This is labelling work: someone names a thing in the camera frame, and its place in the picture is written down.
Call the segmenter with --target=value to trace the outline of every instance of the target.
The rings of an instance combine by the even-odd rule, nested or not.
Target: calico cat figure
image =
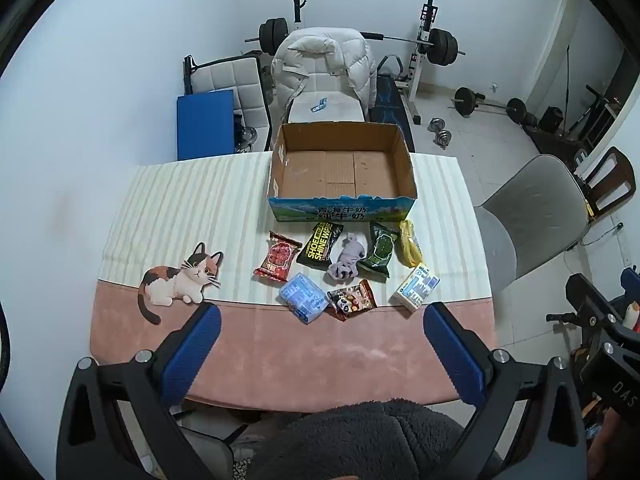
[[[222,262],[222,253],[209,256],[204,243],[200,242],[182,264],[181,269],[159,266],[145,272],[138,289],[138,307],[149,323],[160,324],[160,316],[151,312],[145,304],[145,294],[151,304],[171,306],[174,298],[185,303],[200,303],[203,300],[202,289],[206,285],[220,287],[218,270]]]

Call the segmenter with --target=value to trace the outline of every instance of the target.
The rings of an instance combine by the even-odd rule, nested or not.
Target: green snack package
[[[398,240],[400,233],[392,231],[377,222],[370,222],[369,229],[371,231],[369,254],[363,260],[359,260],[357,265],[388,278],[389,271],[386,270],[386,266],[391,261],[391,255],[394,253],[394,244]]]

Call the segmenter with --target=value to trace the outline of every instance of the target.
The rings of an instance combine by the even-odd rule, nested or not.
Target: white puffer jacket
[[[318,63],[320,57],[324,57],[326,63]],[[340,79],[346,79],[365,114],[376,103],[376,62],[367,41],[353,28],[301,28],[285,38],[271,62],[271,75],[282,110],[288,110],[293,99],[305,91],[310,72],[336,76],[335,90],[341,86]]]

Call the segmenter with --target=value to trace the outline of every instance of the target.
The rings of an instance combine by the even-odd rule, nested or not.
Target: striped tablecloth
[[[412,153],[418,200],[414,222],[425,263],[440,277],[431,301],[489,298],[491,289],[482,239],[465,181],[455,158]],[[269,248],[269,231],[302,243],[313,223],[276,222],[267,202],[270,152],[225,155],[140,167],[116,215],[100,269],[106,282],[138,286],[145,271],[180,267],[203,241],[209,254],[223,251],[220,288],[205,289],[209,300],[281,304],[276,282],[252,275]],[[365,248],[368,224],[347,222]],[[334,246],[332,260],[342,249]],[[394,257],[386,282],[370,280],[379,305],[391,298],[410,269]],[[324,290],[338,286],[320,270],[300,266]]]

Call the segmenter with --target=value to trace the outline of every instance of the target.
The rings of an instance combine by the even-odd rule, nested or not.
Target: gray fleece
[[[423,480],[462,434],[447,415],[414,402],[363,402],[306,416],[266,442],[247,480]],[[484,468],[500,467],[496,453]]]

